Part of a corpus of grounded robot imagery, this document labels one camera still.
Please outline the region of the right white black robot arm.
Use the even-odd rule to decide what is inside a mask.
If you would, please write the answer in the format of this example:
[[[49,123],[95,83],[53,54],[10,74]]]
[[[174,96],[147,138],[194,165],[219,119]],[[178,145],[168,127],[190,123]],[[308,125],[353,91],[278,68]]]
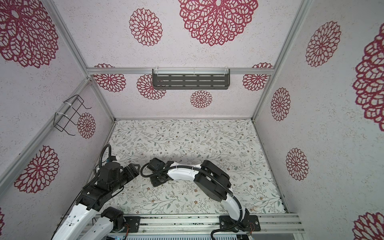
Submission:
[[[220,216],[218,232],[259,232],[261,225],[258,217],[251,216],[236,197],[230,176],[210,161],[199,165],[184,165],[173,161],[163,162],[157,158],[150,160],[143,166],[140,174],[149,178],[153,187],[158,187],[168,181],[190,181],[195,183],[211,200],[222,204],[228,212],[227,216]]]

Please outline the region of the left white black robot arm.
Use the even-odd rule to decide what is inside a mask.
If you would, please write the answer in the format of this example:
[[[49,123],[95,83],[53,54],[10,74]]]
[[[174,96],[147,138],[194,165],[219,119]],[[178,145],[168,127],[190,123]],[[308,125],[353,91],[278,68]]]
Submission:
[[[138,164],[122,167],[118,162],[109,162],[101,166],[97,175],[83,187],[53,239],[104,240],[110,232],[124,229],[125,219],[122,211],[113,207],[102,213],[100,210],[139,174]]]

